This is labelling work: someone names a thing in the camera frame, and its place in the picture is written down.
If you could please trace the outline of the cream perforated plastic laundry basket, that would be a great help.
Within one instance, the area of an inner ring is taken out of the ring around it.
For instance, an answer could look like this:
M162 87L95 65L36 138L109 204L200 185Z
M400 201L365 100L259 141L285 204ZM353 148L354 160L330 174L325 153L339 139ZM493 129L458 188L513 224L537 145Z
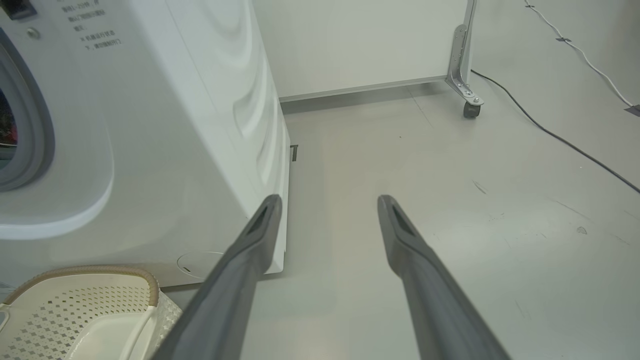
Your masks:
M182 313L144 269L53 269L0 303L0 360L151 360Z

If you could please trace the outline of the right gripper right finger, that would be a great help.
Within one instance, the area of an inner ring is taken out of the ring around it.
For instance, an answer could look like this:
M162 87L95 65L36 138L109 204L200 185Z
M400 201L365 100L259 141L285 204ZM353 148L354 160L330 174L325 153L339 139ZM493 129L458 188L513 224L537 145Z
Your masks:
M387 262L402 280L421 360L511 360L398 201L377 199Z

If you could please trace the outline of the white partition panel on casters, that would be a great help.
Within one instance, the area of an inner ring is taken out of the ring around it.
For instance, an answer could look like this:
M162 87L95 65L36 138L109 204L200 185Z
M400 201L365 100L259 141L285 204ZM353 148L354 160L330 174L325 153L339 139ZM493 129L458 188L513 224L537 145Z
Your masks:
M479 0L252 0L279 100L445 82L474 119L468 84Z

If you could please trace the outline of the white front-load washing machine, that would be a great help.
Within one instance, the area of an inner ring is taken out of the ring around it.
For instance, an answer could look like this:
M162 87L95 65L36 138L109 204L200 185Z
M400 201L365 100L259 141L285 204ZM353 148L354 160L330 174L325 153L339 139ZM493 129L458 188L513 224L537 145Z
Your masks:
M280 104L252 0L0 0L0 296L80 265L202 282L287 198Z

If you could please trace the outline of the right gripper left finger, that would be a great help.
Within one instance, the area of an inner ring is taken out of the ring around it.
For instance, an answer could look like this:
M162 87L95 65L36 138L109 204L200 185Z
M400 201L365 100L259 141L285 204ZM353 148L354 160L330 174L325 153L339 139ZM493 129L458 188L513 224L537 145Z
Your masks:
M150 360L240 360L256 287L274 258L281 216L281 196L266 196Z

